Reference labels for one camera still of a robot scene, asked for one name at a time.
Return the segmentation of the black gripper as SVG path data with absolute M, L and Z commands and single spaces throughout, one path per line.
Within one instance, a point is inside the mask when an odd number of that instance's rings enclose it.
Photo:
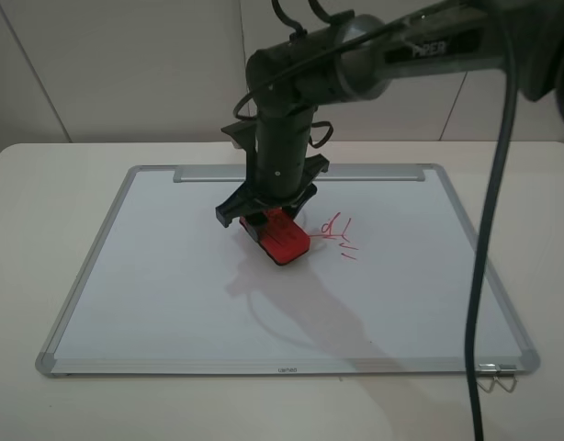
M 262 229 L 269 209 L 282 209 L 294 220 L 316 195 L 314 180 L 329 170 L 330 162 L 320 153 L 307 155 L 315 111 L 304 107 L 281 118 L 260 114 L 221 129 L 245 151 L 244 182 L 216 207 L 223 226 L 245 217 L 249 227 Z

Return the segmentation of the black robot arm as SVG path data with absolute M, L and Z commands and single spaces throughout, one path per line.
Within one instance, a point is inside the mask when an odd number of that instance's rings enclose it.
M 246 153 L 246 177 L 216 209 L 223 225 L 260 225 L 270 209 L 297 215 L 329 166 L 307 154 L 317 109 L 376 99 L 395 79 L 499 69 L 529 101 L 554 93 L 564 120 L 564 1 L 443 1 L 390 23 L 310 8 L 324 28 L 279 13 L 289 40 L 246 64 L 256 112 L 225 128 Z

